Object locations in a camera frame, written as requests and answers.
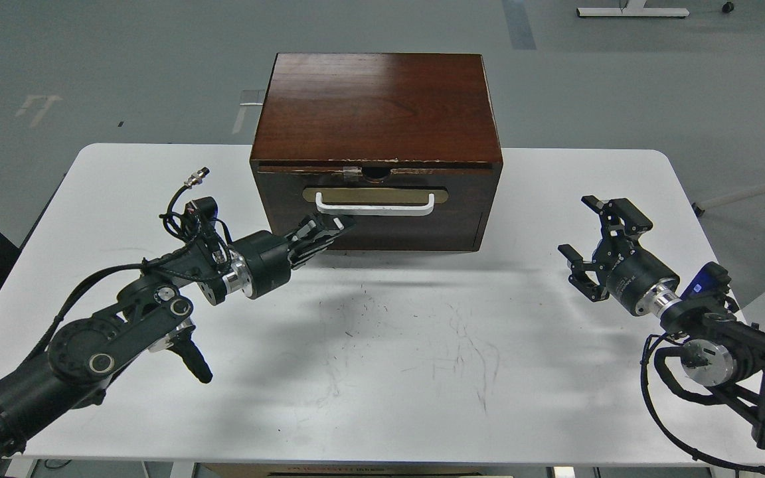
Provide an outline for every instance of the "robotic arm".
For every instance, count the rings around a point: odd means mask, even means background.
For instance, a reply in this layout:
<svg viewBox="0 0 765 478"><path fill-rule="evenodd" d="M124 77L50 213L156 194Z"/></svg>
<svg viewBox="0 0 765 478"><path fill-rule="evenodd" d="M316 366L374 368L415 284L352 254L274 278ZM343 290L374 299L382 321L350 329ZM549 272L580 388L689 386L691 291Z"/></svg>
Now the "robotic arm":
<svg viewBox="0 0 765 478"><path fill-rule="evenodd" d="M0 459L25 450L28 439L68 410L100 405L106 388L143 351L173 351L195 377L209 383L211 370L191 339L193 303L180 289L196 282L211 305L238 290L257 299L288 282L292 270L355 224L346 216L312 214L285 236L261 230L232 241L212 197L188 202L182 214L173 212L183 191L207 173L201 169L191 175L160 216L165 229L185 245L85 279L29 356L0 380ZM216 232L218 223L225 239ZM140 278L122 288L113 305L58 330L91 285L119 270L139 270Z"/></svg>
<svg viewBox="0 0 765 478"><path fill-rule="evenodd" d="M669 390L684 400L701 405L726 405L752 424L752 438L765 450L765 333L757 324L746 325L734 316L737 303L727 296L730 277L714 262L705 264L681 296L676 294L678 276L639 244L641 234L653 224L628 199L598 200L585 196L582 202L601 220L601 242L592 261L568 244L558 247L568 260L568 281L592 302L608 299L610 294L632 315L654 314L665 334L653 347L643 352L643 398L658 426L671 441L693 457L711 465L735 463L717 460L689 447L662 426L647 394L646 365L651 354L655 369ZM587 272L594 272L593 281ZM656 350L662 341L671 347ZM697 394L683 388L667 366L667 359L679 358L684 372L709 394ZM747 390L740 381L762 373L760 393ZM736 465L736 469L765 473L765 467Z"/></svg>

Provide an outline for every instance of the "wooden box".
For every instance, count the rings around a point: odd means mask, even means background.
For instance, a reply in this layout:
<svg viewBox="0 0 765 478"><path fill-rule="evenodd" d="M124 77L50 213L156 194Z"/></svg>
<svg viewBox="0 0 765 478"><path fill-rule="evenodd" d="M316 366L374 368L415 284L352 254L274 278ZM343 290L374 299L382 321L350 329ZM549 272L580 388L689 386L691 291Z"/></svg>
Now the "wooden box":
<svg viewBox="0 0 765 478"><path fill-rule="evenodd" d="M478 54L279 54L250 157L274 233L344 212L371 250L476 251L502 163Z"/></svg>

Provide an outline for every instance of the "brass plate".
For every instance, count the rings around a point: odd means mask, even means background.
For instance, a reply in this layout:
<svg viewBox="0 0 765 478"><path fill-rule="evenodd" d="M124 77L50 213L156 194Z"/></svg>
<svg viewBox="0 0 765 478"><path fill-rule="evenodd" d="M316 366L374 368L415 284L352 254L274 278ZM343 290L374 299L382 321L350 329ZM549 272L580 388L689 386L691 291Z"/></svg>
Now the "brass plate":
<svg viewBox="0 0 765 478"><path fill-rule="evenodd" d="M303 190L303 199L315 202L315 195L321 191L327 204L427 204L430 193L435 194L435 203L448 199L444 189L399 189L399 188L333 188L309 187Z"/></svg>

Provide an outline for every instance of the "table surface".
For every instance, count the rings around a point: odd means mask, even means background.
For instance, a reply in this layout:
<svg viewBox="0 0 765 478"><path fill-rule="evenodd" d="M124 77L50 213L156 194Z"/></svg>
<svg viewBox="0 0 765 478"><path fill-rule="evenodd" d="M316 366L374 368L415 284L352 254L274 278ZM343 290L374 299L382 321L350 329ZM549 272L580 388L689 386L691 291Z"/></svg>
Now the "table surface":
<svg viewBox="0 0 765 478"><path fill-rule="evenodd" d="M267 229L248 145L91 145L81 151L0 293L0 378L82 278L180 243L157 215L189 173L234 237ZM145 353L102 406L67 412L31 457L239 463L436 462L698 466L661 435L639 391L655 317L590 303L556 250L583 255L598 218L580 203L628 197L655 229L641 243L688 282L714 260L677 177L656 151L504 149L477 253L327 252L289 284L212 307L196 287L198 383L169 352ZM113 302L114 275L70 313ZM750 426L671 396L667 425L725 459L765 463Z"/></svg>

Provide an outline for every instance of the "drawer handle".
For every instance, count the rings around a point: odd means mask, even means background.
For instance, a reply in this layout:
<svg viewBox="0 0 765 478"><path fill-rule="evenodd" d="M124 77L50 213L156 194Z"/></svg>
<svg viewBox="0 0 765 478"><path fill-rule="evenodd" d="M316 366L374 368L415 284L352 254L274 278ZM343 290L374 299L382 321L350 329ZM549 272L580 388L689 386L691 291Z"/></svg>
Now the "drawer handle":
<svg viewBox="0 0 765 478"><path fill-rule="evenodd" d="M346 214L348 216L426 216L433 212L435 194L429 193L427 204L422 206L386 206L367 204L325 204L321 191L315 193L315 205L323 214Z"/></svg>

